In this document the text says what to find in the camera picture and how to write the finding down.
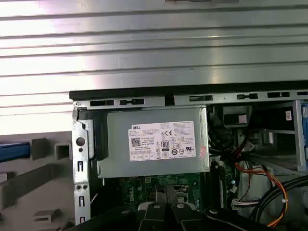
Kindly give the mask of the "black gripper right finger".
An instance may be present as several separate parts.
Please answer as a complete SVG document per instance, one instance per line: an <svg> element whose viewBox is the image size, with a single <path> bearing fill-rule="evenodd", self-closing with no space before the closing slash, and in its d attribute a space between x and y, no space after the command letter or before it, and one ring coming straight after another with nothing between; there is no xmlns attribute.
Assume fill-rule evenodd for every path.
<svg viewBox="0 0 308 231"><path fill-rule="evenodd" d="M219 208L198 211L193 204L180 202L174 186L166 186L166 200L182 231L272 231L246 217Z"/></svg>

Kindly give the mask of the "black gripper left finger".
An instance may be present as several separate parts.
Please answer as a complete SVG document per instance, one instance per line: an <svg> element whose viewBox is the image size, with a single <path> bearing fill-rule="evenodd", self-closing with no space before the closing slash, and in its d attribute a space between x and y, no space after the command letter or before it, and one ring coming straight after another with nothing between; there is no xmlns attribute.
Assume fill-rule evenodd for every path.
<svg viewBox="0 0 308 231"><path fill-rule="evenodd" d="M156 187L156 200L141 203L138 210L120 206L72 227L73 231L163 231L166 227L167 187Z"/></svg>

